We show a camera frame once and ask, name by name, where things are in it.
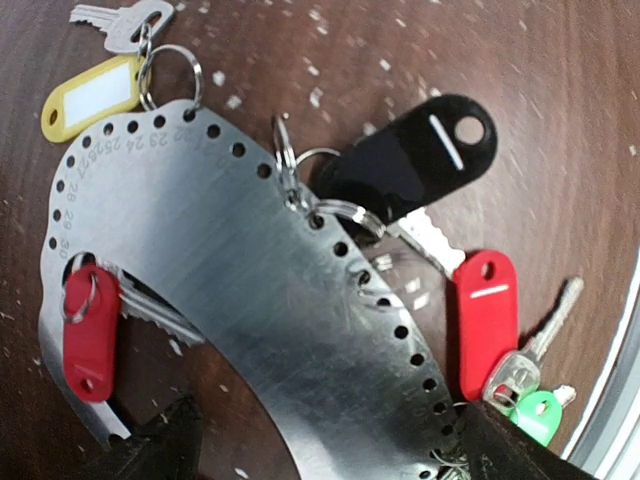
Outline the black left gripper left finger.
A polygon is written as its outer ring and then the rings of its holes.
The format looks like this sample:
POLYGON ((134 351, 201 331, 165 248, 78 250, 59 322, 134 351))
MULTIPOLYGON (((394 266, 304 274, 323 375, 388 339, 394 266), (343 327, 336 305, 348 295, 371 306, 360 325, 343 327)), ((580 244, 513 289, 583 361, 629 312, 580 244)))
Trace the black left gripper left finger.
POLYGON ((203 439, 196 399, 185 395, 79 469, 81 479, 196 479, 203 439))

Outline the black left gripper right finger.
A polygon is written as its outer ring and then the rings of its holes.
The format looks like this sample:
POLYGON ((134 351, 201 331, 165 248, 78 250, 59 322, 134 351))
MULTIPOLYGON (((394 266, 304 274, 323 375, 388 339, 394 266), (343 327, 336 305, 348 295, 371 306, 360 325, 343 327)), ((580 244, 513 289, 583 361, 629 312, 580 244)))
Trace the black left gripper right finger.
POLYGON ((464 407, 456 430, 473 479, 594 479, 541 446, 486 402, 464 407))

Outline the large metal oval keyring plate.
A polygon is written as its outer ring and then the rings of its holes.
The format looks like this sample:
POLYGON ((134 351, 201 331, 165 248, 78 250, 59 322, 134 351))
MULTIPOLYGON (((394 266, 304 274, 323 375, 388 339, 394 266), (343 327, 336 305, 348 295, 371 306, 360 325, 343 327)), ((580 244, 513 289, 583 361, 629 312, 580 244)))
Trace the large metal oval keyring plate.
POLYGON ((99 121, 63 154, 41 252, 43 360, 89 252, 178 310, 247 382, 304 479, 432 479, 455 412, 410 312, 341 224, 289 208, 271 153, 185 100, 99 121))

